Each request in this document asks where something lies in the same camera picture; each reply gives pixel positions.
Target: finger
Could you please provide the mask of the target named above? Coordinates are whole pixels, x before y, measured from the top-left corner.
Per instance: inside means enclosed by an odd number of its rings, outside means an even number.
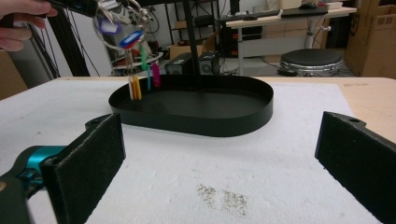
[[[47,17],[54,17],[58,15],[58,11],[55,8],[52,8],[48,13]]]
[[[26,28],[0,28],[0,38],[12,40],[28,40],[32,32]]]
[[[23,43],[19,40],[3,39],[0,37],[0,49],[5,49],[6,51],[18,51],[23,49],[23,47]]]
[[[30,14],[24,13],[16,13],[14,15],[14,21],[23,21],[29,24],[32,24],[40,29],[44,29],[46,27],[46,23],[43,18],[32,16]]]
[[[21,12],[32,15],[47,14],[52,7],[49,2],[39,0],[12,0],[4,1],[0,7],[0,15],[4,16],[9,13]]]

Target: floor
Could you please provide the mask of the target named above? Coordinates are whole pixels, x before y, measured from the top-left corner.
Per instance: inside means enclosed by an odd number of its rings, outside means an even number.
[[[165,65],[169,60],[160,60],[161,74],[166,74]],[[222,58],[219,61],[220,72],[224,76],[238,75],[238,59]],[[263,57],[245,58],[244,73],[247,77],[282,77],[277,73],[279,63],[267,63]],[[353,73],[342,65],[338,70],[331,72],[315,73],[315,77],[354,77]]]

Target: round stool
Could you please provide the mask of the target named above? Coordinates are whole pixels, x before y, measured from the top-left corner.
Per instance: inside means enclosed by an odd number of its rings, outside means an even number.
[[[280,65],[305,75],[337,69],[343,63],[343,56],[331,49],[298,49],[285,53]]]

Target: white table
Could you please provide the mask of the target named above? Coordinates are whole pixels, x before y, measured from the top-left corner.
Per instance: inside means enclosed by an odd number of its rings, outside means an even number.
[[[323,110],[354,114],[396,142],[396,81],[261,79],[275,90],[274,116],[253,133],[122,125],[126,160],[88,223],[377,223],[314,153]],[[111,113],[108,97],[124,84],[63,78],[0,101],[0,174],[30,146],[71,143],[85,122]],[[36,223],[55,222],[46,191],[29,205]]]
[[[262,56],[264,53],[266,55],[271,54],[281,54],[283,51],[279,51],[280,48],[276,46],[285,46],[285,49],[301,49],[304,47],[304,42],[306,45],[311,47],[314,41],[314,37],[300,36],[298,38],[294,36],[278,37],[278,38],[268,38],[268,39],[256,39],[244,41],[242,39],[242,28],[252,27],[252,26],[264,26],[271,24],[280,24],[287,22],[298,22],[307,21],[310,30],[307,32],[313,33],[315,29],[315,24],[318,20],[329,19],[336,17],[345,17],[350,13],[356,12],[357,9],[353,7],[341,7],[338,9],[329,10],[329,13],[323,16],[314,17],[298,17],[298,18],[280,18],[279,16],[263,17],[258,18],[256,21],[228,21],[226,23],[227,27],[232,29],[238,29],[238,62],[239,62],[239,75],[244,75],[244,57]]]

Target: black pole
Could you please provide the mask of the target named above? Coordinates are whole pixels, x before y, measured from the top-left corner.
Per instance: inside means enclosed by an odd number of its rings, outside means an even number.
[[[60,77],[58,68],[56,68],[55,65],[53,64],[51,57],[49,56],[45,46],[43,45],[42,40],[40,39],[40,37],[38,36],[37,31],[35,30],[35,27],[33,25],[31,25],[31,24],[27,24],[27,26],[32,31],[32,38],[35,41],[36,47],[38,48],[38,50],[40,50],[40,53],[43,56],[44,61],[46,62],[46,65],[47,65],[48,69],[50,70],[50,74],[52,76],[52,79]]]
[[[166,19],[168,20],[169,35],[171,36],[172,44],[175,44],[175,41],[173,40],[173,35],[172,35],[171,21],[169,20],[168,4],[163,4],[163,5],[165,6]]]
[[[85,64],[85,60],[82,57],[78,42],[73,34],[71,24],[66,18],[64,10],[61,7],[56,7],[56,9],[58,10],[58,16],[48,17],[48,20],[53,33],[55,33],[56,39],[58,40],[59,46],[64,53],[64,57],[66,58],[70,71],[72,72],[73,77],[89,77],[90,72],[88,71],[87,64]]]
[[[192,65],[194,69],[194,74],[197,77],[197,86],[201,89],[202,82],[201,82],[201,76],[200,76],[201,73],[198,63],[198,50],[197,50],[197,44],[195,43],[195,33],[194,33],[194,26],[192,24],[192,15],[191,15],[189,0],[183,0],[183,7],[184,7],[184,14],[186,16],[187,31],[189,33],[189,40],[190,40],[190,47],[192,54]]]

